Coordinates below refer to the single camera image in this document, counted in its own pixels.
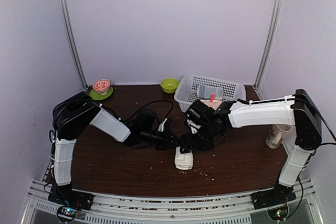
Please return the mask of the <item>orange bunny pattern towel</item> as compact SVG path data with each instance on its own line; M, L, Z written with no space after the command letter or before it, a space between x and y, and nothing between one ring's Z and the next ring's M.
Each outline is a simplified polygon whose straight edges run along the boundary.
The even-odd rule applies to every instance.
M222 104L222 101L219 101L219 100L204 100L204 99L202 99L201 102L203 102L208 107L213 108L214 110L216 110Z

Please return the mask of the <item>white plastic perforated basket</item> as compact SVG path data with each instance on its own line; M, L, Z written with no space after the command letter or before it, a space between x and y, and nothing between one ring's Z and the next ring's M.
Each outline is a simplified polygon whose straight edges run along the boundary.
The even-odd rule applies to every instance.
M174 99L182 112L185 112L195 100L232 101L246 99L242 84L227 80L186 74L175 91Z

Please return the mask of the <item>white towel blue print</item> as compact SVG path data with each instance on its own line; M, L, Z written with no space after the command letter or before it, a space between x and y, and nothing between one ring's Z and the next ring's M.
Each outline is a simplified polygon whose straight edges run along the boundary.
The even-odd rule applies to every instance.
M174 158L175 168L179 170L190 170L193 168L193 163L194 157L192 151L182 154L180 152L180 147L176 147Z

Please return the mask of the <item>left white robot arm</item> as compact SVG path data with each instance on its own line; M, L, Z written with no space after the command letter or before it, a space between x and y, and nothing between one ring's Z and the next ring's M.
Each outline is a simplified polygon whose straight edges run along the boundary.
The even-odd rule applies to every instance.
M85 92L79 92L53 109L53 148L51 159L54 164L53 178L58 186L54 192L64 205L71 205L75 192L71 184L71 164L74 146L83 131L90 125L110 135L125 146L146 142L158 151L170 150L180 145L179 138L170 128L171 118L165 116L157 128L157 113L146 105L136 110L128 119L118 118L114 111L93 100Z

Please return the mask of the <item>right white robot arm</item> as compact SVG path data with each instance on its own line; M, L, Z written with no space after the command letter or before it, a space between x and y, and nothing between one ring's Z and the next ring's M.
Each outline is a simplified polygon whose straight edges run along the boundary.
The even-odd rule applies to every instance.
M313 151L322 143L321 115L303 89L273 100L223 102L216 109L196 100L185 115L198 128L195 133L182 135L181 154L213 149L214 138L230 129L255 125L293 126L296 131L294 146L277 179L279 185L269 192L274 204L289 196L289 187L294 185Z

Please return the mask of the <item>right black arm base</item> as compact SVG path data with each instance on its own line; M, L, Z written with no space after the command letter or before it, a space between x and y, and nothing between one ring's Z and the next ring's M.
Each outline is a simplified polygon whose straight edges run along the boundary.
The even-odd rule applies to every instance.
M255 210L285 204L295 199L296 194L293 187L282 185L251 194L251 200Z

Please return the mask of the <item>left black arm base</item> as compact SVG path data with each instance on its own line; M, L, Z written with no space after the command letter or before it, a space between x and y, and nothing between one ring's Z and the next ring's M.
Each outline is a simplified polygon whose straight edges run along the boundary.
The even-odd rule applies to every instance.
M79 210L91 210L94 195L72 189L72 183L59 186L53 184L48 200L59 205L66 205Z

